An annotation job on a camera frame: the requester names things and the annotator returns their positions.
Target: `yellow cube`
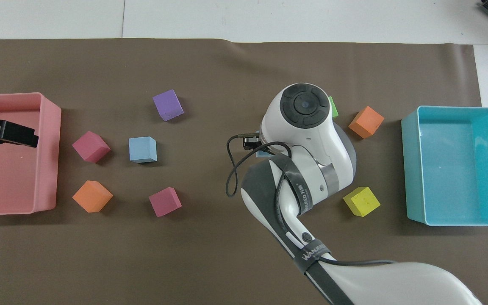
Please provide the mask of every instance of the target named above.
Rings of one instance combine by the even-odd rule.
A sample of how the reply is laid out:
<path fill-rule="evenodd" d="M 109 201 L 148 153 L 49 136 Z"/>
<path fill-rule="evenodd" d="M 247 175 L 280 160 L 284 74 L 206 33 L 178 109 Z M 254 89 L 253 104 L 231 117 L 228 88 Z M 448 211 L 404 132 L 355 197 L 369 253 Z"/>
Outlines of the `yellow cube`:
<path fill-rule="evenodd" d="M 344 197 L 344 201 L 356 216 L 364 217 L 380 206 L 369 187 L 358 187 Z"/>

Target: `black cable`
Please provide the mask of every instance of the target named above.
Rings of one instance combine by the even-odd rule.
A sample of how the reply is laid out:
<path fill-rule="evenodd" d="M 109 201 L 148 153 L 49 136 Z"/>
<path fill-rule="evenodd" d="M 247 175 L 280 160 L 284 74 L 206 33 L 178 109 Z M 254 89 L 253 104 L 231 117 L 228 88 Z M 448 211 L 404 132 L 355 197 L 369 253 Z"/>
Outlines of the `black cable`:
<path fill-rule="evenodd" d="M 233 159 L 233 154 L 231 154 L 231 148 L 229 147 L 229 144 L 231 144 L 231 141 L 233 141 L 236 138 L 238 138 L 238 135 L 232 136 L 227 140 L 227 153 L 229 154 L 229 159 L 231 159 L 231 164 L 233 165 L 233 168 L 235 167 L 235 160 Z M 229 196 L 229 190 L 227 189 L 227 185 L 228 183 L 225 184 L 225 193 L 227 196 Z M 235 189 L 233 191 L 233 196 L 235 195 L 237 188 L 238 188 L 238 173 L 235 174 Z"/>
<path fill-rule="evenodd" d="M 285 175 L 285 172 L 283 172 L 283 170 L 281 170 L 281 175 L 280 175 L 280 179 L 278 180 L 278 184 L 277 184 L 277 187 L 276 187 L 276 192 L 274 194 L 274 211 L 276 213 L 276 218 L 278 220 L 278 224 L 280 225 L 280 227 L 282 228 L 282 230 L 287 233 L 287 232 L 291 232 L 291 234 L 293 235 L 293 237 L 297 238 L 296 234 L 293 233 L 293 231 L 291 230 L 288 230 L 287 229 L 287 224 L 285 222 L 285 220 L 283 219 L 283 216 L 281 214 L 281 210 L 280 210 L 280 202 L 278 201 L 279 197 L 280 197 L 280 191 L 281 191 L 281 184 L 283 183 L 283 180 L 287 179 L 287 176 Z"/>
<path fill-rule="evenodd" d="M 390 261 L 387 259 L 373 259 L 370 261 L 355 261 L 355 262 L 341 262 L 335 261 L 333 259 L 328 259 L 324 257 L 319 258 L 320 262 L 331 264 L 331 265 L 338 265 L 338 266 L 368 266 L 368 265 L 385 265 L 385 264 L 394 264 L 395 261 Z"/>
<path fill-rule="evenodd" d="M 263 150 L 265 149 L 266 147 L 269 147 L 269 146 L 273 146 L 273 145 L 279 145 L 279 146 L 282 146 L 283 148 L 285 148 L 287 150 L 287 156 L 289 158 L 291 158 L 291 148 L 281 142 L 281 141 L 272 141 L 270 143 L 266 143 L 266 144 L 263 144 L 263 145 L 260 145 L 258 147 L 256 147 L 255 149 L 253 149 L 252 151 L 250 151 L 246 156 L 244 156 L 242 159 L 240 159 L 240 161 L 235 164 L 234 162 L 234 159 L 233 159 L 233 155 L 231 154 L 231 150 L 229 148 L 229 143 L 233 140 L 233 139 L 236 139 L 240 137 L 240 135 L 236 135 L 236 136 L 232 136 L 230 137 L 230 139 L 227 141 L 227 153 L 229 154 L 229 158 L 231 159 L 231 163 L 233 164 L 233 170 L 231 170 L 231 172 L 229 173 L 229 176 L 227 177 L 227 182 L 225 182 L 225 194 L 227 195 L 227 197 L 233 197 L 235 194 L 236 194 L 236 191 L 238 190 L 238 174 L 237 174 L 237 168 L 244 163 L 244 161 L 246 161 L 246 159 L 250 158 L 253 154 L 255 154 L 256 152 L 258 152 L 259 150 Z M 231 177 L 232 175 L 235 175 L 235 189 L 233 190 L 233 192 L 231 194 L 229 194 L 229 181 L 231 180 Z"/>

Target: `light blue cube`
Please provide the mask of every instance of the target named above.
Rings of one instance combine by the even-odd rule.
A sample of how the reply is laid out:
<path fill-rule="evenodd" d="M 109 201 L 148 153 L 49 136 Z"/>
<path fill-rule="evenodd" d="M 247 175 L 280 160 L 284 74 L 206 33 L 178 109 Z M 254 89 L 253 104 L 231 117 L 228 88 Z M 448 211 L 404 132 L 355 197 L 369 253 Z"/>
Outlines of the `light blue cube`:
<path fill-rule="evenodd" d="M 268 152 L 266 151 L 262 151 L 262 150 L 258 150 L 256 153 L 255 153 L 255 156 L 257 158 L 268 158 L 268 157 L 272 157 L 271 154 L 269 154 Z"/>
<path fill-rule="evenodd" d="M 129 160 L 138 164 L 157 161 L 157 147 L 151 137 L 129 139 Z"/>

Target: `brown mat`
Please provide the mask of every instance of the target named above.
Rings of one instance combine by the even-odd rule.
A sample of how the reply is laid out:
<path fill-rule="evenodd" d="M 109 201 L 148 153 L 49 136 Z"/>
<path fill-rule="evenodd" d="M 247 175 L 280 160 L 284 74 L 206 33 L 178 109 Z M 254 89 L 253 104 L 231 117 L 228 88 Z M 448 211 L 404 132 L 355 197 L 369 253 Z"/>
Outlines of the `brown mat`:
<path fill-rule="evenodd" d="M 488 227 L 428 227 L 405 215 L 400 120 L 423 104 L 480 106 L 472 46 L 151 39 L 0 41 L 0 93 L 42 92 L 63 110 L 58 206 L 0 216 L 0 304 L 325 303 L 223 190 L 227 138 L 257 130 L 296 82 L 332 95 L 342 127 L 367 105 L 385 116 L 369 139 L 346 129 L 357 176 L 302 216 L 310 231 L 341 260 L 442 267 L 488 304 Z M 168 89 L 185 113 L 163 122 L 152 96 Z M 88 130 L 112 148 L 99 164 L 71 147 Z M 157 140 L 159 162 L 128 160 L 128 138 L 139 136 Z M 71 199 L 86 180 L 114 193 L 100 213 Z M 169 186 L 183 207 L 157 218 L 148 196 Z M 382 203 L 365 218 L 341 200 L 358 186 Z"/>

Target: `blue bin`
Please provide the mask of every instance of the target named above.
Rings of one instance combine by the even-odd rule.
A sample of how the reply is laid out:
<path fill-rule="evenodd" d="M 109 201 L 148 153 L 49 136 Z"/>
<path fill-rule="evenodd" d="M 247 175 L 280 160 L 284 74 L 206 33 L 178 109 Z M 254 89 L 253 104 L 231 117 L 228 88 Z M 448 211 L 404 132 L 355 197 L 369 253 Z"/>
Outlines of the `blue bin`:
<path fill-rule="evenodd" d="M 402 146 L 408 218 L 488 226 L 488 108 L 420 106 Z"/>

